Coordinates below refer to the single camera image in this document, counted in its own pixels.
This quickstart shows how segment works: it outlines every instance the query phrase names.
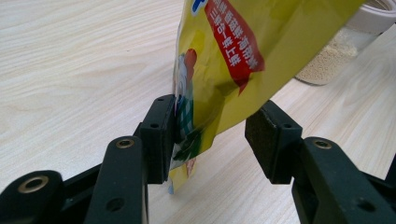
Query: jar of grains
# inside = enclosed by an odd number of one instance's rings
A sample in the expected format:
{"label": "jar of grains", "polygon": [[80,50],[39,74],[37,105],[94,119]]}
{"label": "jar of grains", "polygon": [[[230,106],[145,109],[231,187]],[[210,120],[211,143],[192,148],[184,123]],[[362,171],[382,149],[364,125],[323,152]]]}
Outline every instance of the jar of grains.
{"label": "jar of grains", "polygon": [[326,47],[296,76],[325,85],[396,22],[396,0],[368,0]]}

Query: red label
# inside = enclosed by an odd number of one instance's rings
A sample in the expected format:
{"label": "red label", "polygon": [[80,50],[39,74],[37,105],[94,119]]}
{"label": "red label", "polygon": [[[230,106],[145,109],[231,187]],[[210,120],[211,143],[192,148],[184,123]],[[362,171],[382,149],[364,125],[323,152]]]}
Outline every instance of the red label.
{"label": "red label", "polygon": [[208,0],[205,13],[240,94],[250,73],[264,70],[256,37],[228,0]]}

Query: light wood surface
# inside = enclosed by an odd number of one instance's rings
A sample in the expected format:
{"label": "light wood surface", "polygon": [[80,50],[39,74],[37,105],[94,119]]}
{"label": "light wood surface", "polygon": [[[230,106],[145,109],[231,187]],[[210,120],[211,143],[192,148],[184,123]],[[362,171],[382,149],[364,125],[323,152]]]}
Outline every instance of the light wood surface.
{"label": "light wood surface", "polygon": [[[171,92],[183,1],[0,2],[0,190],[35,170],[64,179],[101,162]],[[330,84],[291,80],[273,100],[304,137],[338,143],[385,177],[396,151],[396,26]],[[244,138],[220,134],[176,195],[149,187],[151,223],[298,223]]]}

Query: wood grain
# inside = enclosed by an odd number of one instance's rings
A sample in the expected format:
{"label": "wood grain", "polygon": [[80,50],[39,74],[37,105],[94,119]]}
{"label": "wood grain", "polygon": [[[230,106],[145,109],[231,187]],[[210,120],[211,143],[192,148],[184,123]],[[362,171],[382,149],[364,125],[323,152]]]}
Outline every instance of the wood grain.
{"label": "wood grain", "polygon": [[[0,190],[35,170],[64,179],[101,162],[170,93],[183,1],[0,2]],[[396,144],[396,27],[336,80],[291,80],[273,100],[370,174]],[[244,138],[220,134],[176,195],[149,187],[151,223],[298,223],[290,186],[272,186]]]}

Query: yellow plastic packaging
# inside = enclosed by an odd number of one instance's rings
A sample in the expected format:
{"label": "yellow plastic packaging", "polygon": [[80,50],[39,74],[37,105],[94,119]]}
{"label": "yellow plastic packaging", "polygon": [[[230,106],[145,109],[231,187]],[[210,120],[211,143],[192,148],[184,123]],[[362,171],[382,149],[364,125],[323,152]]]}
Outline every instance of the yellow plastic packaging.
{"label": "yellow plastic packaging", "polygon": [[193,172],[190,159],[210,148],[216,134],[256,112],[363,2],[185,1],[174,72],[174,188]]}

